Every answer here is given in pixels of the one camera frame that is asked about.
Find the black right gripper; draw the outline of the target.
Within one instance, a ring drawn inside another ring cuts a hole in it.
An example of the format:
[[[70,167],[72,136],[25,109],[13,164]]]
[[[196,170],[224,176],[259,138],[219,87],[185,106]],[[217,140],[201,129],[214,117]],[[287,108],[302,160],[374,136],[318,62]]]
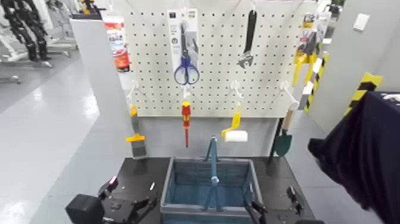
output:
[[[244,200],[244,208],[251,217],[254,224],[324,224],[320,219],[312,219],[302,216],[304,210],[304,201],[301,195],[293,186],[289,186],[286,190],[288,199],[291,202],[291,208],[298,215],[272,214],[267,216],[267,209],[259,202]]]

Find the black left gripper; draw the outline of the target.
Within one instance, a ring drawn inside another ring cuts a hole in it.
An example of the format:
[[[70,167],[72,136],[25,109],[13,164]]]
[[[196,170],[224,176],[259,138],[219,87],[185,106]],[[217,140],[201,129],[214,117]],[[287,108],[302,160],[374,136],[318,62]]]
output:
[[[103,200],[105,214],[103,223],[137,223],[142,221],[158,204],[158,196],[146,197],[140,201],[108,198],[118,187],[118,177],[113,176],[98,191],[98,198]]]

